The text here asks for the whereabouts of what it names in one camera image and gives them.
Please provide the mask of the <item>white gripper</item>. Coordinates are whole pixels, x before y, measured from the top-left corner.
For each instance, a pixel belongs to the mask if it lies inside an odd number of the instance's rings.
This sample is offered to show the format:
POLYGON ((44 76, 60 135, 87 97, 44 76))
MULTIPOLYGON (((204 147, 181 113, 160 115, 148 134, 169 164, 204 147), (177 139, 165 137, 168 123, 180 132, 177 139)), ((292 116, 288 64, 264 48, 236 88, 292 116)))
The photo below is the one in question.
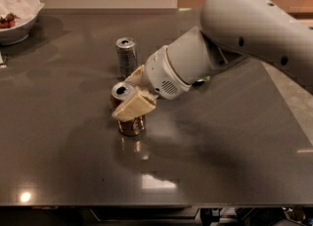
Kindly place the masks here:
POLYGON ((145 64, 137 67, 125 81, 137 86, 118 95, 121 103, 114 109, 112 117, 123 122, 152 112, 157 106, 158 96, 173 100, 191 88, 174 71, 167 46, 162 46, 150 55, 145 64), (155 94, 138 87, 141 84, 155 94))

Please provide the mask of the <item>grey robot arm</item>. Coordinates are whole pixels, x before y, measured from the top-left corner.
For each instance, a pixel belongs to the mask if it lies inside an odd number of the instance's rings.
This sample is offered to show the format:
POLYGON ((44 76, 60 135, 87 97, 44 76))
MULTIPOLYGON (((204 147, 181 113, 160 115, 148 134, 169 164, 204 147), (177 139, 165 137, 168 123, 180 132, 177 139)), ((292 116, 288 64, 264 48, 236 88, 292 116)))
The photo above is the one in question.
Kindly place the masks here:
POLYGON ((205 0, 200 24, 155 51, 122 84, 112 117, 150 113, 157 98, 173 100, 192 84, 252 57, 313 89, 313 30, 271 0, 205 0))

